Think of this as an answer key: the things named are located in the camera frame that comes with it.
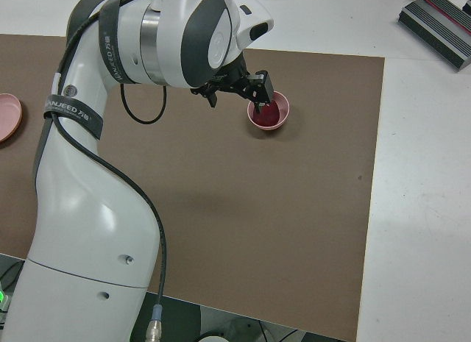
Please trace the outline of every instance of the white table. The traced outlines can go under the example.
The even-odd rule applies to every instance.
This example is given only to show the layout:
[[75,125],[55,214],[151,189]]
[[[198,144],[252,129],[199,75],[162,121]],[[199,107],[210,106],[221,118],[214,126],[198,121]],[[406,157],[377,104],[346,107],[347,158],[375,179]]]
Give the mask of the white table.
[[[0,33],[64,36],[78,1],[0,0]],[[412,0],[260,1],[254,48],[386,58],[357,341],[471,341],[471,67],[397,23]]]

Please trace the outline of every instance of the pink bowl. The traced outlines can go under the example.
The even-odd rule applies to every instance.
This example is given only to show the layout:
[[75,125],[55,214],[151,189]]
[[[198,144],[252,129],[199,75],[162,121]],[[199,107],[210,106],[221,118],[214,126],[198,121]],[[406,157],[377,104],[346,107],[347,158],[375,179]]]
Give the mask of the pink bowl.
[[21,103],[14,95],[0,94],[0,142],[8,139],[21,122]]
[[257,128],[262,129],[262,130],[275,130],[279,128],[283,123],[286,121],[286,118],[288,118],[289,114],[289,102],[286,97],[279,93],[279,92],[274,92],[273,93],[273,100],[277,103],[278,105],[278,110],[280,111],[280,118],[278,119],[278,122],[273,125],[272,127],[262,127],[261,125],[256,124],[253,121],[253,113],[255,109],[255,105],[253,104],[253,101],[249,103],[247,106],[247,115],[249,116],[249,120],[254,124]]

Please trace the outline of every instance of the red wire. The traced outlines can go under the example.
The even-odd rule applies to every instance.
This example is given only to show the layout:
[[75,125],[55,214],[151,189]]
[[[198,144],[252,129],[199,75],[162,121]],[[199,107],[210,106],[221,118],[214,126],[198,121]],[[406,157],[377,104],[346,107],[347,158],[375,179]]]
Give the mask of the red wire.
[[442,10],[440,7],[436,6],[431,0],[424,0],[427,4],[431,5],[432,7],[435,7],[441,14],[443,14],[444,17],[448,18],[450,21],[452,21],[454,24],[460,26],[468,35],[471,35],[471,29],[468,29],[467,27],[463,26],[460,24],[457,20],[455,20],[453,17],[448,15],[444,10]]

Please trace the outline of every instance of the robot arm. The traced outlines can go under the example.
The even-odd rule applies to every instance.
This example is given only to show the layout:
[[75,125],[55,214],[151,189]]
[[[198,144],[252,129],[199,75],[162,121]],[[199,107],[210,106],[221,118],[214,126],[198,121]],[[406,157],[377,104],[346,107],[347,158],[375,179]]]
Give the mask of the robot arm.
[[[82,0],[46,102],[35,162],[35,236],[2,342],[128,341],[159,242],[157,211],[98,155],[105,105],[117,84],[216,90],[270,101],[265,71],[242,51],[273,26],[255,0]],[[161,274],[162,295],[165,265]]]

